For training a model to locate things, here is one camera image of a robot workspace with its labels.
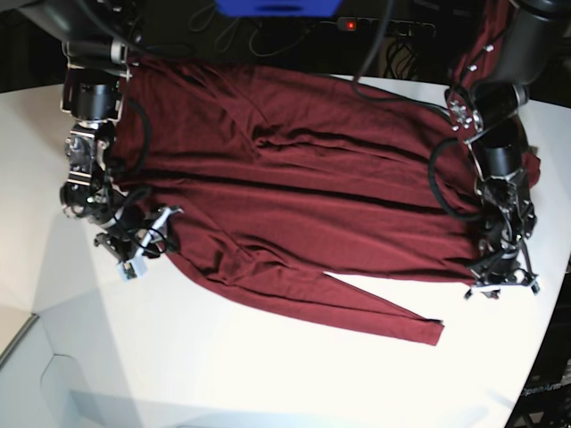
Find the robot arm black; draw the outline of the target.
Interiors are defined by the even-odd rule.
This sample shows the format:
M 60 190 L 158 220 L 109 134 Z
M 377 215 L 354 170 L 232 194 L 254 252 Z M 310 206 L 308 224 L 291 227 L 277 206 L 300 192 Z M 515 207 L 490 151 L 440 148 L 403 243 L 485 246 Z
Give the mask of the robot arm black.
M 568 1 L 510 1 L 494 10 L 499 28 L 469 55 L 445 92 L 445 106 L 420 104 L 446 119 L 455 133 L 430 153 L 429 188 L 449 216 L 476 223 L 481 232 L 479 257 L 466 265 L 473 276 L 467 298 L 480 292 L 496 299 L 512 287 L 540 291 L 527 247 L 537 223 L 524 165 L 531 148 L 518 111 L 570 24 Z M 474 214 L 452 208 L 436 181 L 438 157 L 456 143 L 466 147 L 476 170 L 481 207 Z
M 148 197 L 146 185 L 123 193 L 115 184 L 144 165 L 151 145 L 151 124 L 142 107 L 127 95 L 132 78 L 130 53 L 149 53 L 134 40 L 142 12 L 139 1 L 28 1 L 19 11 L 62 43 L 67 59 L 61 109 L 74 124 L 64 150 L 69 173 L 60 189 L 64 213 L 99 226 L 95 246 L 117 261 L 123 279 L 140 277 L 147 259 L 175 251 L 169 236 L 170 216 L 177 206 L 144 212 L 137 202 Z M 112 157 L 116 127 L 124 108 L 139 117 L 143 146 L 127 167 Z

